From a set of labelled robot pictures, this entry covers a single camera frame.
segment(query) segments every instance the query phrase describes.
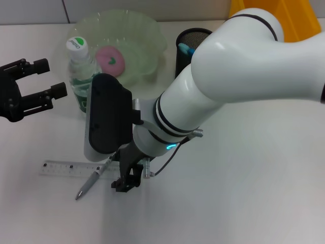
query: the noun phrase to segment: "pink donut toy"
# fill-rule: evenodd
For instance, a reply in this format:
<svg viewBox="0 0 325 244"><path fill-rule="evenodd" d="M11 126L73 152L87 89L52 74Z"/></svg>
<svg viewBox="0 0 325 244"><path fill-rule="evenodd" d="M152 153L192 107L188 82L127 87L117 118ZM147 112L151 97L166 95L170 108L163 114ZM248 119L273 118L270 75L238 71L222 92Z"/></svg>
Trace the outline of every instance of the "pink donut toy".
<svg viewBox="0 0 325 244"><path fill-rule="evenodd" d="M95 58L101 66L103 73L117 77L125 69L125 61L122 54L113 46L100 48L96 52Z"/></svg>

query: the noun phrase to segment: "plastic bottle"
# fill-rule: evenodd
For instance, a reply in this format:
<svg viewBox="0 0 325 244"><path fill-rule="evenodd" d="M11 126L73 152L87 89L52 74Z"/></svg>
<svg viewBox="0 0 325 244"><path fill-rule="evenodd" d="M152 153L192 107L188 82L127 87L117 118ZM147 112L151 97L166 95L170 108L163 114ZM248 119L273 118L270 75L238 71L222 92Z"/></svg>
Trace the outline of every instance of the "plastic bottle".
<svg viewBox="0 0 325 244"><path fill-rule="evenodd" d="M96 59L89 54L84 38L72 37L68 39L66 46L70 58L68 68L70 84L81 111L86 112L89 85L93 77L102 71Z"/></svg>

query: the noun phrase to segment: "pen tip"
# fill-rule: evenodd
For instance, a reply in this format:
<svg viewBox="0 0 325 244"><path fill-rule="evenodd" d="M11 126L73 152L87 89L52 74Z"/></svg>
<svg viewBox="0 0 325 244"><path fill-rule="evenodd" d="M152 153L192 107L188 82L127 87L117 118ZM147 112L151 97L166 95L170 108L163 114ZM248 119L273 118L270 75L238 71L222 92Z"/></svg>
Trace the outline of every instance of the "pen tip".
<svg viewBox="0 0 325 244"><path fill-rule="evenodd" d="M76 200L78 200L79 198L81 198L82 195L83 195L83 192L82 191L78 192L78 194L76 196Z"/></svg>

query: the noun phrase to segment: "screw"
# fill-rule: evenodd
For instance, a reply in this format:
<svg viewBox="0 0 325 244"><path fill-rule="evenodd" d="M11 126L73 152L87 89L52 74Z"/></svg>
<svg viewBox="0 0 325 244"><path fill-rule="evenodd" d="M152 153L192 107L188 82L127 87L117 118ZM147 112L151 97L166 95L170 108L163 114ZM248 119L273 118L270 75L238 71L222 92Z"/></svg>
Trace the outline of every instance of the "screw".
<svg viewBox="0 0 325 244"><path fill-rule="evenodd" d="M149 179L150 178L150 158L144 158L143 162L143 178Z"/></svg>

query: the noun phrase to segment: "white wall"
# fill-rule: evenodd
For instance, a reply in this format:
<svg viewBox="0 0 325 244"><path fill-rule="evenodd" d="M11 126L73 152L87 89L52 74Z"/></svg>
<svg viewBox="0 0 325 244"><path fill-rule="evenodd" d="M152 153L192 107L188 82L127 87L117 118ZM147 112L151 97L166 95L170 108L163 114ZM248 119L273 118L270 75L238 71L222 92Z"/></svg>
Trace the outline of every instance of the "white wall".
<svg viewBox="0 0 325 244"><path fill-rule="evenodd" d="M313 10L318 18L325 18L325 1L324 0L309 0Z"/></svg>
<svg viewBox="0 0 325 244"><path fill-rule="evenodd" d="M0 0L0 24L67 22L61 0Z"/></svg>
<svg viewBox="0 0 325 244"><path fill-rule="evenodd" d="M159 20L226 19L230 0L64 0L71 22L106 9L136 10Z"/></svg>
<svg viewBox="0 0 325 244"><path fill-rule="evenodd" d="M231 0L64 0L64 3L71 22L93 12L116 8L168 21L226 19ZM317 17L325 17L325 0L310 0L310 4ZM1 0L0 3L0 24L67 22L62 0Z"/></svg>

